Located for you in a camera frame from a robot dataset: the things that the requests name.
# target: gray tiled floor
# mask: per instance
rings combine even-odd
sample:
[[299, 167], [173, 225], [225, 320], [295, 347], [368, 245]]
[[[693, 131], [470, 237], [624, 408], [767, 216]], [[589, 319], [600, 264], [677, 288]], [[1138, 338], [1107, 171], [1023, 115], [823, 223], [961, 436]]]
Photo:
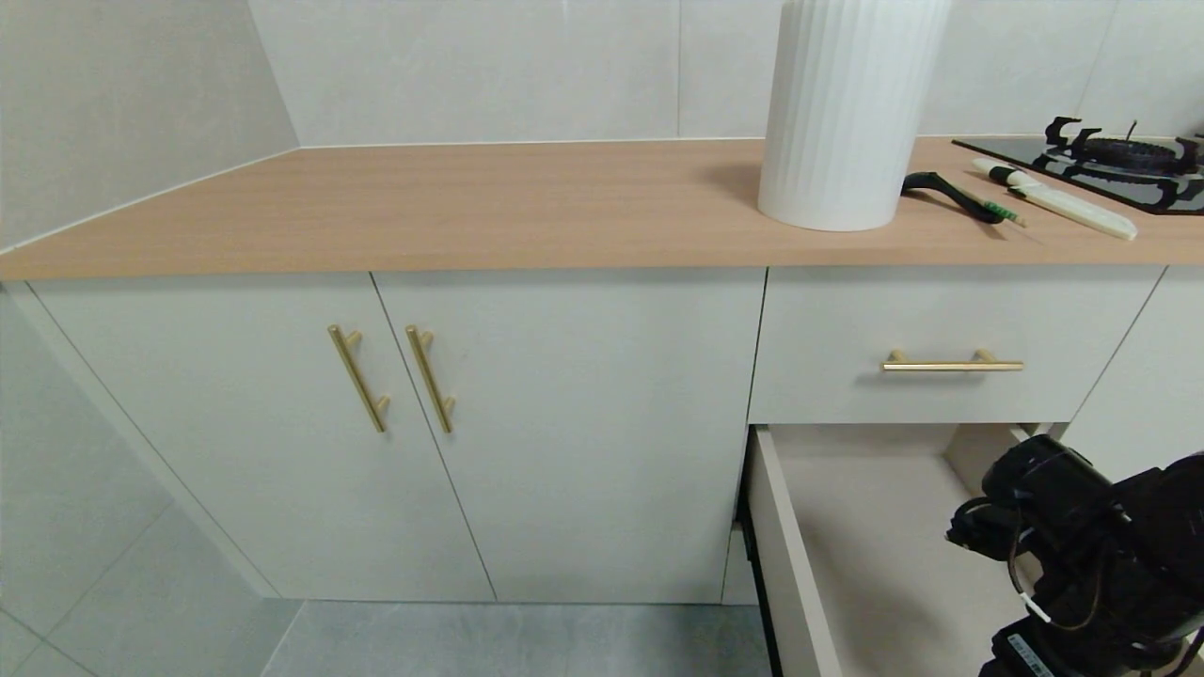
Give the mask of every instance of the gray tiled floor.
[[766, 677], [756, 607], [306, 602], [264, 677]]

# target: open drawer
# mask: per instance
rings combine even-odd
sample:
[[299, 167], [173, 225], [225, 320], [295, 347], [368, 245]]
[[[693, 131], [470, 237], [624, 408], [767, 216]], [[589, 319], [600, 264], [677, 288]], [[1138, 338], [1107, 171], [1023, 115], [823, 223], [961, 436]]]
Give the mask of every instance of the open drawer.
[[[975, 440], [978, 473], [1015, 443]], [[1021, 618], [1004, 566], [944, 540], [968, 496], [943, 453], [954, 426], [759, 426], [742, 522], [775, 671], [968, 677]]]

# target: drawer front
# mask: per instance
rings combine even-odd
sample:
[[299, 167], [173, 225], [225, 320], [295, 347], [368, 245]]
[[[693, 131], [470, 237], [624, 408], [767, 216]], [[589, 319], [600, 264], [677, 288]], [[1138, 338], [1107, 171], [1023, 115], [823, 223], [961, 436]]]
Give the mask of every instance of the drawer front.
[[[750, 422], [1069, 420], [1162, 270], [772, 269]], [[987, 351], [1023, 369], [887, 372], [892, 351], [908, 361]]]

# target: wooden countertop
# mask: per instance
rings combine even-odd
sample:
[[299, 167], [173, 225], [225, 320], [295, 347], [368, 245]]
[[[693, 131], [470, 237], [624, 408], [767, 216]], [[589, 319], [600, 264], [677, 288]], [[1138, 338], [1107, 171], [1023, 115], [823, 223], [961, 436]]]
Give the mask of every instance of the wooden countertop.
[[978, 153], [920, 139], [938, 171], [1029, 222], [979, 224], [943, 196], [889, 225], [815, 232], [756, 210], [761, 141], [300, 149], [128, 206], [0, 255], [0, 278], [236, 272], [766, 265], [1204, 264], [1204, 218], [1132, 218], [1134, 242], [970, 173]]

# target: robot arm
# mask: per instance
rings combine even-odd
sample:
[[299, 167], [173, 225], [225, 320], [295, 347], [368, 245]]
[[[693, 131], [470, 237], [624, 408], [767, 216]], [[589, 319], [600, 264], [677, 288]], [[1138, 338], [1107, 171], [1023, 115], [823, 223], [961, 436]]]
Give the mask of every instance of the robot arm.
[[[1009, 449], [962, 505], [950, 542], [1008, 563], [1029, 616], [992, 641], [982, 677], [1120, 677], [1170, 665], [1204, 626], [1204, 454], [1112, 484], [1038, 435]], [[1041, 565], [1026, 591], [1016, 558]], [[1204, 643], [1188, 647], [1179, 677]]]

